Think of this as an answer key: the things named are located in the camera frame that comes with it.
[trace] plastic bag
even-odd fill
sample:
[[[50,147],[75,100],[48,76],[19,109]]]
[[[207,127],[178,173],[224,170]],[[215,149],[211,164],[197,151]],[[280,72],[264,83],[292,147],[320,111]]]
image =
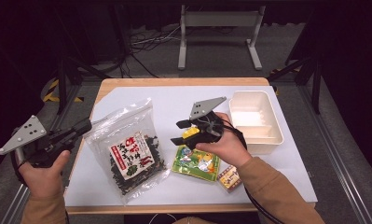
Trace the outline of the plastic bag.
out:
[[[124,204],[169,174],[152,120],[150,98],[121,108],[92,124],[86,143],[118,189]]]

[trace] hand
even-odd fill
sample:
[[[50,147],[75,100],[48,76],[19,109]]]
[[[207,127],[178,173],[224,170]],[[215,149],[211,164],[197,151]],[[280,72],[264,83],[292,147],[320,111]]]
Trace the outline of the hand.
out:
[[[47,198],[62,193],[61,171],[69,161],[70,151],[63,151],[49,168],[34,168],[29,162],[23,164],[19,171],[36,198]]]
[[[229,121],[229,117],[224,113],[215,113],[220,119]],[[224,129],[223,136],[216,143],[198,143],[196,148],[201,151],[211,152],[221,160],[235,167],[240,167],[252,158],[252,155],[244,148],[241,140],[228,129]]]

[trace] white plastic tray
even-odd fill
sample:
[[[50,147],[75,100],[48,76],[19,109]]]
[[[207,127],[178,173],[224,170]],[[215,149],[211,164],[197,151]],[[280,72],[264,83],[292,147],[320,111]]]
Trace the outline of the white plastic tray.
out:
[[[247,150],[269,154],[283,142],[281,128],[266,92],[235,91],[229,101],[232,124],[243,132]]]

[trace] green package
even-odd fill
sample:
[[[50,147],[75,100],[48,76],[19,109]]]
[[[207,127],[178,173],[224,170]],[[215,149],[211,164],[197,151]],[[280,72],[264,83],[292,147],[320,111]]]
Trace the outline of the green package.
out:
[[[193,175],[214,182],[217,179],[219,166],[220,158],[216,155],[180,146],[177,149],[172,170],[176,173]]]

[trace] brown sleeve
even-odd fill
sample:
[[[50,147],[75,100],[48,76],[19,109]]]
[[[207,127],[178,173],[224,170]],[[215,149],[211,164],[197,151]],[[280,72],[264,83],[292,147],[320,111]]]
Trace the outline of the brown sleeve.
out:
[[[23,211],[22,224],[63,224],[66,223],[64,198],[62,194],[49,198],[31,196]]]
[[[281,222],[324,223],[290,181],[261,159],[250,159],[238,172],[253,198]]]

